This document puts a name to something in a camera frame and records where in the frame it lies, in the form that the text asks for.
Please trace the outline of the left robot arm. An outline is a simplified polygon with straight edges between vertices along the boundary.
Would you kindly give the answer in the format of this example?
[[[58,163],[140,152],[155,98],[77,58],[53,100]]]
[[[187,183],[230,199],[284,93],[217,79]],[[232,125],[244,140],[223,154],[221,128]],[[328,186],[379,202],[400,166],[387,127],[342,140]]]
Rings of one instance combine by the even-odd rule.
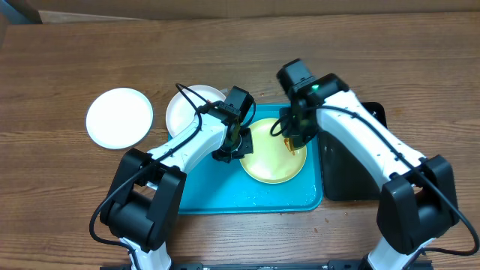
[[[106,198],[89,224],[100,243],[125,248],[130,269],[170,269],[166,241],[179,213],[187,174],[206,156],[229,163],[254,150],[243,112],[197,113],[177,136],[121,159]]]

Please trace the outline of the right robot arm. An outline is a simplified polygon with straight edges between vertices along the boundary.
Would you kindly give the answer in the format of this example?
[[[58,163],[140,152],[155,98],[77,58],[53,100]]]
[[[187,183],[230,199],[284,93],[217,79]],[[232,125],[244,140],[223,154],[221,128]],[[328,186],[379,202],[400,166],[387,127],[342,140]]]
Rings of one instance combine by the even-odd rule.
[[[453,169],[445,158],[427,158],[401,142],[333,73],[316,78],[304,68],[285,68],[277,79],[290,101],[279,121],[289,147],[300,149],[317,134],[329,135],[379,189],[376,222],[382,238],[361,268],[408,269],[458,223]]]

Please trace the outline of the white plate with sauce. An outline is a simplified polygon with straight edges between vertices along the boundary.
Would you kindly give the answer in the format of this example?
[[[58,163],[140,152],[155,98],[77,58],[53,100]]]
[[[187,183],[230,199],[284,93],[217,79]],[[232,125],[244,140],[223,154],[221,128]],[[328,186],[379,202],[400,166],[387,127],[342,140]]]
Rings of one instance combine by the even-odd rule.
[[[140,142],[154,118],[149,99],[132,88],[114,88],[88,108],[85,127],[90,138],[106,149],[126,149]]]

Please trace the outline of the green yellow sponge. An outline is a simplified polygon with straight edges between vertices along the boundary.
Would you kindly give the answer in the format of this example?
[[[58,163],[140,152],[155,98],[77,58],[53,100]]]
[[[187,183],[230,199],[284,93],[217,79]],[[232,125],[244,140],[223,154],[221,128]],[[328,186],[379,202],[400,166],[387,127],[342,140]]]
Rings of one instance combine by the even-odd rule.
[[[296,155],[296,152],[301,149],[301,146],[296,146],[295,140],[293,138],[285,138],[284,139],[284,144],[287,148],[287,150],[292,154]]]

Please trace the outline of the yellow plate with sauce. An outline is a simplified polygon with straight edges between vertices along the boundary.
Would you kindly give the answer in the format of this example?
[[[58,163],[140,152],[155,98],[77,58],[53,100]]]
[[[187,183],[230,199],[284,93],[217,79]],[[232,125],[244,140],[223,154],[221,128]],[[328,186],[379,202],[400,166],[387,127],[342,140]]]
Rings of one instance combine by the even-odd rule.
[[[277,118],[264,118],[250,126],[253,153],[240,163],[245,172],[259,182],[280,184],[294,178],[307,160],[307,148],[294,150],[287,138],[272,136],[270,130]]]

